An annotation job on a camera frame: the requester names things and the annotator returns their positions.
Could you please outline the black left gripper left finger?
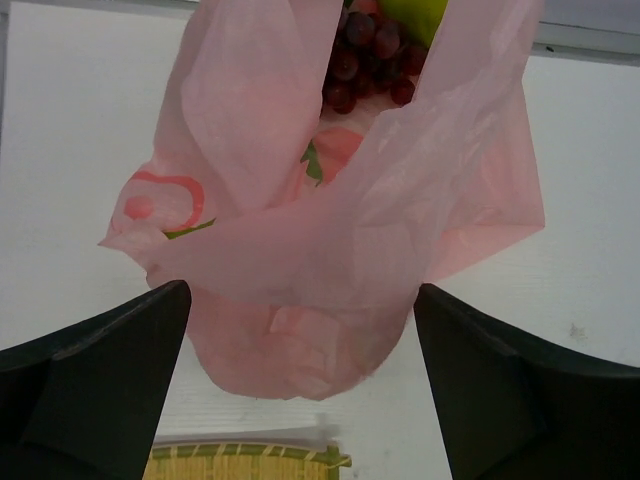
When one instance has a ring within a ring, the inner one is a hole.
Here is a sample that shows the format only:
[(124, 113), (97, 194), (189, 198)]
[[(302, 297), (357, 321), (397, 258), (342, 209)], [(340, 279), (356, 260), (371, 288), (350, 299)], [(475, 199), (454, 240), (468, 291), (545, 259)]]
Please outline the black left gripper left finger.
[(190, 306), (171, 281), (3, 350), (2, 478), (142, 478)]

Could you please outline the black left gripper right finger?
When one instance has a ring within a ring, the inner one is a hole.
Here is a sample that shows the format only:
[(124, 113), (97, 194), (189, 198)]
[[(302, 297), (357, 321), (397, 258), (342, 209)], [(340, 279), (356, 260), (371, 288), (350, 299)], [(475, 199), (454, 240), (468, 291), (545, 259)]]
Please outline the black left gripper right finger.
[(453, 478), (638, 478), (638, 368), (544, 340), (432, 284), (414, 314)]

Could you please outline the pink plastic bag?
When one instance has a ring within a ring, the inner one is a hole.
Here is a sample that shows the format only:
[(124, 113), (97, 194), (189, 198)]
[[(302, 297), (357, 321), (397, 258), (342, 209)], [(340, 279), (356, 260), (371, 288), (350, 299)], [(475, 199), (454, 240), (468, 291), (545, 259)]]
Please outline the pink plastic bag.
[(203, 1), (103, 245), (192, 291), (211, 380), (322, 400), (370, 376), (421, 284), (545, 217), (522, 77), (544, 5), (452, 1), (412, 101), (323, 117), (338, 1)]

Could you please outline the red fake grape bunch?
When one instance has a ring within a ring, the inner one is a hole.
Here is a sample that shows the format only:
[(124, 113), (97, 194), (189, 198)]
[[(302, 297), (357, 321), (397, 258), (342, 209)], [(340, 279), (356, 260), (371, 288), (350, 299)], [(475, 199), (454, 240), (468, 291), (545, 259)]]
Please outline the red fake grape bunch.
[(323, 108), (347, 115), (374, 95), (407, 105), (428, 53), (398, 21), (344, 6), (322, 87)]

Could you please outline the green orange fake mango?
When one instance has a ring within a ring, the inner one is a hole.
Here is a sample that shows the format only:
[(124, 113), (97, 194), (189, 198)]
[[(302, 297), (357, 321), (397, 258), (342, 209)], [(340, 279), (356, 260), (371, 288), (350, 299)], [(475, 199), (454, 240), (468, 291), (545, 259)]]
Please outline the green orange fake mango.
[(446, 11), (447, 0), (380, 0), (380, 10), (406, 27), (408, 34), (430, 47)]

